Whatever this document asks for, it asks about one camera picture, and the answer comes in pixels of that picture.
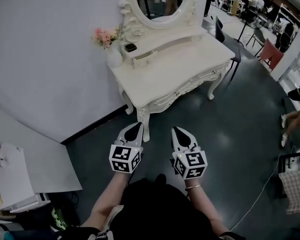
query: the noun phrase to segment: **dark gray floor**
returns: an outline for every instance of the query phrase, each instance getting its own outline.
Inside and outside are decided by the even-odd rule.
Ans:
[[[150,116],[150,141],[143,144],[143,159],[132,182],[144,177],[154,180],[164,173],[167,183],[184,192],[184,182],[174,174],[171,127],[179,126],[196,136],[205,150],[208,168],[201,183],[224,224],[232,228],[247,212],[273,172],[280,153],[279,115],[286,96],[267,70],[244,48],[242,62],[225,77],[207,99],[210,82],[176,100],[165,112]],[[294,109],[290,101],[287,110]],[[136,114],[122,114],[67,146],[74,170],[83,187],[77,213],[87,219],[99,195],[113,176],[108,156],[119,131],[136,122]],[[300,129],[291,140],[300,148]],[[300,213],[286,215],[288,200],[276,198],[276,179],[265,188],[251,212],[234,230],[249,240],[288,239],[291,228],[300,228]]]

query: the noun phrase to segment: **forearm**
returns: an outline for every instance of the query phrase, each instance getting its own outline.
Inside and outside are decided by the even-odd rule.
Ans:
[[[196,185],[200,185],[198,179],[185,180],[185,186],[187,188]],[[214,205],[212,204],[202,187],[191,188],[188,190],[188,193],[194,208],[205,214],[210,220],[214,233],[220,236],[222,233],[229,231],[228,228],[223,226],[216,208],[214,207]]]
[[[122,172],[116,172],[114,174],[106,189],[95,202],[90,217],[82,224],[82,227],[94,227],[102,230],[112,209],[120,204],[128,176],[127,173]]]

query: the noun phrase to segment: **black and white marker cube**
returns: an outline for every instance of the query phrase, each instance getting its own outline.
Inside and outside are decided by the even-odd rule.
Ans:
[[[140,148],[111,145],[109,161],[113,171],[131,174],[141,161]]]
[[[173,167],[184,180],[202,177],[207,166],[206,153],[195,151],[188,153],[173,152]]]

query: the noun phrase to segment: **plaid bag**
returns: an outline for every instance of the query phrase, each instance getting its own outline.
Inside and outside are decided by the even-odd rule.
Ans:
[[[279,173],[284,191],[289,198],[287,214],[300,212],[300,171]]]

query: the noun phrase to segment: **black chair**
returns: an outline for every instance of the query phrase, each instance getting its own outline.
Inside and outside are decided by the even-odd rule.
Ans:
[[[236,66],[234,69],[234,72],[231,76],[230,81],[232,81],[232,79],[234,78],[236,71],[238,69],[239,63],[241,62],[241,53],[240,53],[240,43],[238,43],[236,40],[234,40],[231,36],[224,34],[222,32],[222,27],[223,24],[221,23],[221,21],[218,19],[218,17],[216,17],[215,20],[215,39],[217,39],[220,43],[222,43],[223,45],[225,45],[229,50],[231,50],[232,52],[234,52],[234,57],[231,59],[232,60],[232,64],[231,64],[231,68],[232,69],[234,62],[236,62]]]
[[[248,44],[250,43],[250,41],[251,41],[252,38],[254,38],[252,47],[254,47],[256,41],[259,43],[259,45],[261,45],[260,50],[258,50],[258,52],[254,55],[254,57],[256,57],[257,54],[265,46],[266,39],[265,39],[264,34],[262,33],[262,31],[260,29],[255,29],[253,31],[253,35],[250,37],[249,41],[246,43],[245,46],[248,46]]]

